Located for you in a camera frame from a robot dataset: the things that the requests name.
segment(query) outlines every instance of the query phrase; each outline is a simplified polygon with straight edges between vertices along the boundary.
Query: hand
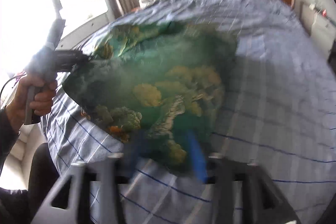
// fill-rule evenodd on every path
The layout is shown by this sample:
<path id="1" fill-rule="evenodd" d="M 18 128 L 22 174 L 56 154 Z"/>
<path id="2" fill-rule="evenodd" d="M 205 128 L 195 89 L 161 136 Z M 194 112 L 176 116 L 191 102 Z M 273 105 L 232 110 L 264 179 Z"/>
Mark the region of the hand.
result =
<path id="1" fill-rule="evenodd" d="M 6 106 L 8 120 L 15 132 L 18 132 L 23 125 L 26 115 L 26 100 L 28 88 L 30 86 L 43 87 L 43 91 L 36 94 L 30 107 L 39 116 L 48 114 L 53 106 L 53 98 L 56 95 L 56 80 L 49 85 L 45 85 L 44 80 L 36 75 L 23 76 L 17 86 L 14 99 Z"/>

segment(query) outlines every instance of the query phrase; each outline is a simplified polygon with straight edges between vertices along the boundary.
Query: power cord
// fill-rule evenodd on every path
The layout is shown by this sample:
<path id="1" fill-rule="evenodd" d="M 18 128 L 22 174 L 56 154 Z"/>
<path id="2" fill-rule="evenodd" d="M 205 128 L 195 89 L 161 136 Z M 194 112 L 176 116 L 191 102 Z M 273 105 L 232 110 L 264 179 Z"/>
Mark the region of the power cord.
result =
<path id="1" fill-rule="evenodd" d="M 14 79 L 17 79 L 17 78 L 20 78 L 22 76 L 25 76 L 26 73 L 24 75 L 16 75 L 16 76 L 13 76 L 12 78 L 10 78 L 2 87 L 1 91 L 0 91 L 0 99 L 1 99 L 1 95 L 2 95 L 2 92 L 3 90 L 5 89 L 5 86 L 11 81 L 11 80 L 14 80 Z"/>

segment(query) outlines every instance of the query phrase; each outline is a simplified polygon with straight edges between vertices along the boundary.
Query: blue striped bedding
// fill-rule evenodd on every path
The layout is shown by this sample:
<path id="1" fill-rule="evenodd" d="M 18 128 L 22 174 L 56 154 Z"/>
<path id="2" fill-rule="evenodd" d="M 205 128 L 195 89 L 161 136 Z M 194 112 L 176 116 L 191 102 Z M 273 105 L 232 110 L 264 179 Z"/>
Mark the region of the blue striped bedding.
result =
<path id="1" fill-rule="evenodd" d="M 214 150 L 262 165 L 303 223 L 315 223 L 336 192 L 336 82 L 296 15 L 281 0 L 160 0 L 115 24 L 182 20 L 217 23 L 238 35 L 237 62 L 219 113 Z M 42 118 L 60 174 L 78 160 L 103 160 L 122 144 L 81 116 L 63 91 Z M 235 221 L 240 222 L 239 183 Z M 99 221 L 99 185 L 91 189 L 93 221 Z M 152 160 L 139 162 L 133 181 L 121 186 L 127 223 L 205 223 L 211 187 L 176 177 Z"/>

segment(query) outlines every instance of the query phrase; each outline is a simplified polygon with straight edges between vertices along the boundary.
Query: black pants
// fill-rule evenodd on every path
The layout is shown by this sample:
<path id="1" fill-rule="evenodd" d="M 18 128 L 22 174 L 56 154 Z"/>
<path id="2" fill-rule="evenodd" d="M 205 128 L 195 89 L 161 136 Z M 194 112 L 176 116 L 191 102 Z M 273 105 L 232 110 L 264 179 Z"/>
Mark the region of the black pants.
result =
<path id="1" fill-rule="evenodd" d="M 28 191 L 0 188 L 0 200 L 18 224 L 30 223 L 58 178 L 48 144 L 43 143 L 31 163 Z"/>

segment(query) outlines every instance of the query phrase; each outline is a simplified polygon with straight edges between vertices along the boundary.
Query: device handle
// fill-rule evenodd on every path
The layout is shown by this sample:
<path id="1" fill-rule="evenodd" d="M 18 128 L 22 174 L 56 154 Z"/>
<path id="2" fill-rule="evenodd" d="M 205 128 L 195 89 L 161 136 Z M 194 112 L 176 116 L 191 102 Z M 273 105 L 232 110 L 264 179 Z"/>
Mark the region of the device handle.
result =
<path id="1" fill-rule="evenodd" d="M 26 116 L 24 124 L 36 124 L 41 121 L 41 117 L 36 115 L 34 113 L 34 110 L 31 109 L 30 103 L 34 101 L 35 95 L 40 93 L 42 91 L 42 88 L 36 87 L 36 86 L 30 86 L 28 88 L 27 93 L 27 101 L 26 101 Z"/>

